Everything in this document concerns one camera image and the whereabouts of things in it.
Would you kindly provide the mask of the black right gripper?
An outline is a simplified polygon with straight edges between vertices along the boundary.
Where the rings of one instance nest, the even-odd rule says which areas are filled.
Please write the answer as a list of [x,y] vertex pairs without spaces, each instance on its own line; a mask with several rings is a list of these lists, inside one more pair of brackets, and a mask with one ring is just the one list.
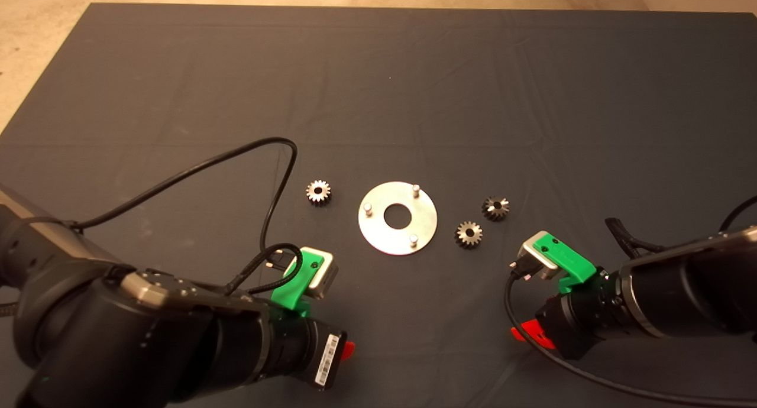
[[[535,319],[520,328],[541,348],[554,351],[566,360],[579,360],[602,341],[625,337],[622,309],[613,301],[617,275],[595,275],[575,285],[568,294],[549,298],[535,313]],[[511,327],[517,341],[525,336]]]

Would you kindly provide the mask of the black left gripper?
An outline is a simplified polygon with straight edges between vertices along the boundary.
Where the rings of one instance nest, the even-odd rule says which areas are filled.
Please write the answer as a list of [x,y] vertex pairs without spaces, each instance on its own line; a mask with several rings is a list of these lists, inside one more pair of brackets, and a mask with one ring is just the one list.
[[343,353],[348,360],[356,349],[345,330],[299,316],[272,322],[270,335],[268,375],[293,377],[318,391],[332,388]]

